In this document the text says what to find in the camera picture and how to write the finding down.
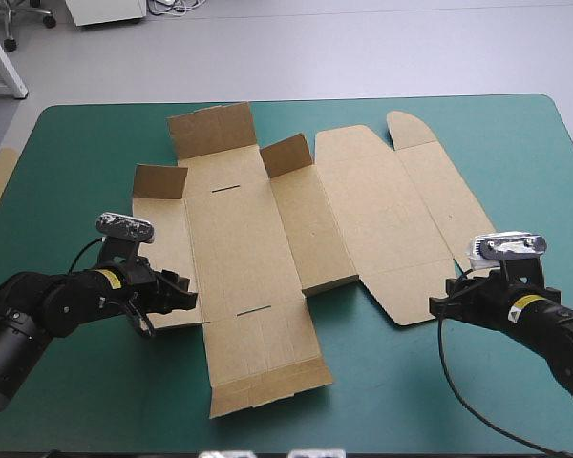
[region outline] chair wheel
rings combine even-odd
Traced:
[[[47,29],[52,29],[57,24],[57,21],[55,21],[54,16],[46,16],[43,17],[42,23],[45,25]]]
[[[17,49],[17,42],[15,40],[4,40],[4,49],[7,51],[15,51]]]

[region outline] cardboard slot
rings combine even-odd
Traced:
[[[258,311],[260,311],[260,310],[265,310],[265,309],[267,309],[267,308],[271,308],[271,305],[266,305],[265,307],[254,308],[254,309],[252,309],[252,310],[246,310],[245,312],[240,312],[240,313],[238,313],[236,316],[237,316],[237,317],[241,317],[242,315],[245,315],[245,314],[247,314],[247,313],[258,312]]]
[[[239,187],[240,187],[240,185],[239,185],[239,184],[236,184],[236,185],[234,185],[234,186],[227,186],[226,188],[215,189],[215,190],[212,191],[212,192],[213,192],[213,193],[219,193],[219,192],[221,192],[221,191],[228,191],[228,190],[230,190],[230,189],[235,189],[235,188],[239,188]]]

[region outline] yellow label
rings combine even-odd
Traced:
[[[516,307],[519,308],[520,310],[523,310],[524,307],[526,307],[528,304],[534,301],[545,301],[545,298],[540,296],[539,294],[528,294],[526,296],[522,296],[517,301],[515,301],[512,307]]]
[[[524,307],[527,307],[529,304],[535,301],[545,301],[545,298],[540,296],[539,294],[527,294],[526,296],[522,296],[509,309],[509,313],[507,314],[507,320],[512,323],[517,323],[518,319],[520,318],[520,313],[524,310]]]
[[[115,275],[114,272],[112,272],[108,269],[96,269],[96,272],[99,272],[104,277],[106,277],[106,280],[108,280],[108,283],[111,284],[111,288],[113,288],[113,289],[120,289],[121,288],[121,286],[122,286],[121,280],[118,279],[117,275]]]

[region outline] black cable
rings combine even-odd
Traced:
[[[83,246],[81,248],[81,250],[78,252],[78,254],[76,255],[76,258],[74,258],[73,263],[70,264],[70,269],[68,269],[68,273],[72,274],[74,267],[76,266],[76,263],[78,262],[78,260],[80,260],[80,257],[83,256],[83,254],[90,249],[92,246],[94,246],[96,243],[100,243],[102,241],[102,237],[92,240],[89,243],[87,243],[85,246]]]
[[[444,350],[443,350],[443,337],[442,337],[443,321],[444,321],[444,316],[443,316],[443,310],[442,310],[442,312],[437,317],[437,343],[439,346],[439,360],[441,361],[441,368],[443,369],[443,375],[446,378],[446,382],[448,382],[450,389],[452,390],[452,392],[454,393],[455,397],[458,399],[460,404],[463,407],[465,407],[465,409],[467,409],[467,411],[469,411],[469,413],[471,413],[474,417],[476,417],[478,420],[480,420],[483,424],[485,424],[486,426],[491,428],[493,431],[498,432],[499,434],[502,434],[503,436],[507,437],[508,439],[511,439],[512,441],[515,441],[519,444],[522,444],[523,446],[533,448],[533,449],[540,451],[541,453],[544,453],[546,455],[555,456],[557,458],[565,458],[565,457],[571,456],[568,453],[554,451],[550,448],[546,448],[546,447],[537,445],[533,442],[529,442],[529,441],[522,439],[521,437],[519,437],[515,434],[512,434],[509,431],[506,431],[505,429],[498,427],[497,425],[492,423],[490,420],[486,419],[486,417],[484,417],[480,413],[478,413],[473,407],[471,407],[465,401],[465,399],[462,397],[462,395],[460,394],[460,392],[456,388],[455,383],[452,381],[452,376],[450,375],[450,371],[448,370],[448,365],[446,364],[446,356],[445,356]]]
[[[151,0],[146,0],[146,9],[153,14],[154,16],[163,16],[165,13],[171,11],[174,9],[174,3],[172,5],[170,5],[170,7],[167,10],[163,10],[162,12],[154,12],[153,9],[151,8],[150,5]]]

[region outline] chair leg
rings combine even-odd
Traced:
[[[12,24],[12,10],[6,10],[4,12],[4,32],[6,33],[8,40],[14,39],[11,33],[11,24]]]
[[[43,17],[53,16],[53,13],[50,12],[49,10],[40,10],[38,8],[32,8],[32,7],[19,7],[17,8],[17,11],[33,12]]]

